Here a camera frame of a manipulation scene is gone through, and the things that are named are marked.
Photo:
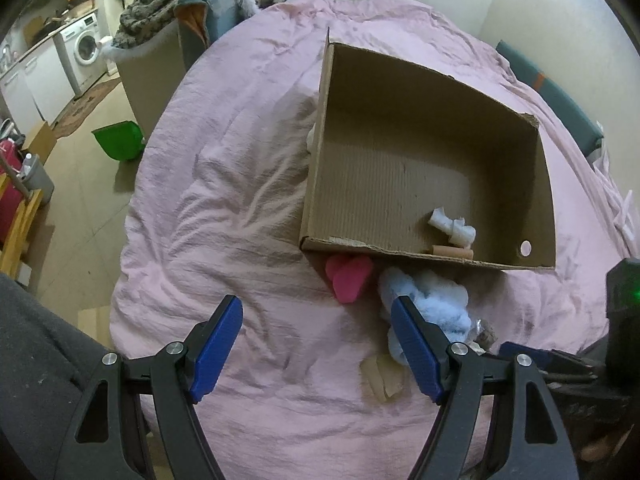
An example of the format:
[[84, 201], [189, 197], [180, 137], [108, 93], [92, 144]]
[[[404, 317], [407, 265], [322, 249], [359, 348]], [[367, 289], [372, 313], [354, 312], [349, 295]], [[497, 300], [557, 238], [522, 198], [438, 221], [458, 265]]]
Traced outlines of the person right hand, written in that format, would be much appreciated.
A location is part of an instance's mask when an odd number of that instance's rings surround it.
[[577, 457], [590, 464], [608, 460], [620, 452], [632, 430], [634, 430], [634, 426], [626, 430], [616, 430], [597, 441], [590, 442], [578, 451]]

